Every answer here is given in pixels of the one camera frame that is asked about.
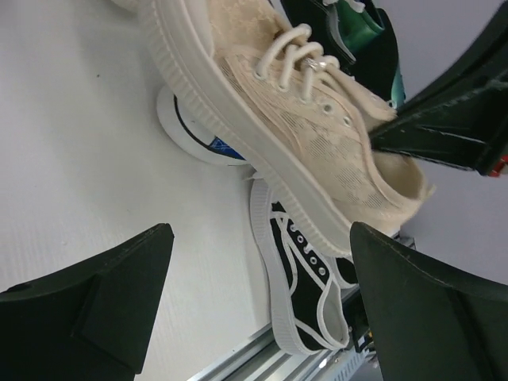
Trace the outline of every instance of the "white table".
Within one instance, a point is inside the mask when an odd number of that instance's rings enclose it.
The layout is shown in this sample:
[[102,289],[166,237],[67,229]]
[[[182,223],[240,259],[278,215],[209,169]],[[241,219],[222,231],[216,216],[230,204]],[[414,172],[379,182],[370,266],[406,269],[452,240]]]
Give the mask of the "white table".
[[169,222],[139,380],[190,378],[269,323],[244,170],[177,148],[134,16],[108,0],[0,2],[0,290]]

